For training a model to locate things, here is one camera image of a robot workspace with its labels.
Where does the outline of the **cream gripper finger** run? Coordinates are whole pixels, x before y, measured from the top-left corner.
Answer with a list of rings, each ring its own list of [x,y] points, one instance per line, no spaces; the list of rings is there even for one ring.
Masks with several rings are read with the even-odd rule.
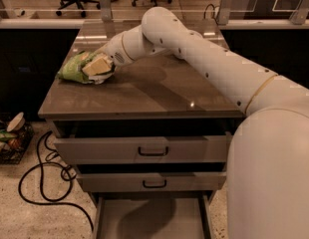
[[[83,68],[83,72],[85,75],[91,77],[107,74],[112,69],[113,61],[106,54],[99,54]]]

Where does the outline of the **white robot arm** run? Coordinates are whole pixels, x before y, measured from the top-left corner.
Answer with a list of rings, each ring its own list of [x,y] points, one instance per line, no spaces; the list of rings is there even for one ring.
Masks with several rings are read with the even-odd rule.
[[[125,66],[163,50],[246,116],[228,154],[229,239],[309,239],[309,90],[202,38],[162,7],[99,51]]]

